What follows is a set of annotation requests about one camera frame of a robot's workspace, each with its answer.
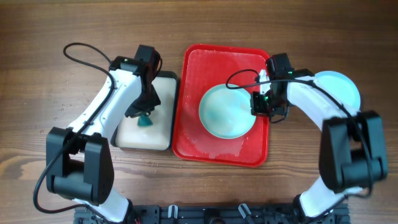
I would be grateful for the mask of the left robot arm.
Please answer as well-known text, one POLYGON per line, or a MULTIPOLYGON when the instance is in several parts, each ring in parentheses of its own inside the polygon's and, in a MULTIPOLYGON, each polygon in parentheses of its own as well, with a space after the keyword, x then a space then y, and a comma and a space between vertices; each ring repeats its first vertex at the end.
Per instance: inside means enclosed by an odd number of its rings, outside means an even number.
POLYGON ((46 167, 34 189, 33 203, 42 213, 85 208, 96 222, 140 223, 132 202, 114 187, 109 144, 121 120, 149 116, 160 105, 152 81, 162 59, 155 48, 140 45, 134 58, 108 60, 106 82, 94 100, 67 128, 52 128, 46 138, 46 167), (54 211, 39 205, 39 189, 75 204, 54 211))

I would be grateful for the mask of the light blue plate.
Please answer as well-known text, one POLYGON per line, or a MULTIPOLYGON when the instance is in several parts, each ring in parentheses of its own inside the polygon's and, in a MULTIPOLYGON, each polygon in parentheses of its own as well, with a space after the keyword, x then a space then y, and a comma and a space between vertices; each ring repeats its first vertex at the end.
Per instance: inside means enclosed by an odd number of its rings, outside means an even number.
POLYGON ((236 139, 245 135, 256 122, 251 114, 251 95, 248 91, 225 84, 210 88, 199 104, 199 118, 203 127, 221 139, 236 139))
POLYGON ((360 110, 361 96, 357 86, 346 75, 336 71, 322 71, 315 74, 320 84, 344 104, 360 110))

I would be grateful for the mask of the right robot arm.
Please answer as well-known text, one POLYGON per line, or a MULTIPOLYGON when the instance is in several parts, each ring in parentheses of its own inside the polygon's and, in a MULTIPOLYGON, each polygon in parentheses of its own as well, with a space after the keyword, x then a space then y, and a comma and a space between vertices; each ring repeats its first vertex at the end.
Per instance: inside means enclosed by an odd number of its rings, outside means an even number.
POLYGON ((387 177, 382 119, 343 103, 307 69, 294 69, 286 53, 266 60, 255 79, 260 91, 251 95, 251 113, 270 123, 287 118, 291 106, 301 109, 321 131, 320 177, 296 196, 297 219, 320 220, 350 197, 368 198, 374 184, 387 177))

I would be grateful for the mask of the green and yellow sponge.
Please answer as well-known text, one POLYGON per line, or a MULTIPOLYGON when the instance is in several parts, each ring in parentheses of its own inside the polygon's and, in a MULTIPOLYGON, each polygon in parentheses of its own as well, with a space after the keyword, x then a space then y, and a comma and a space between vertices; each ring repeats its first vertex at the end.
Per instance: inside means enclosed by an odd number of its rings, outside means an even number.
POLYGON ((144 113, 144 114, 139 115, 138 120, 137 120, 137 125, 139 127, 148 127, 148 126, 152 126, 153 122, 149 118, 149 114, 144 113))

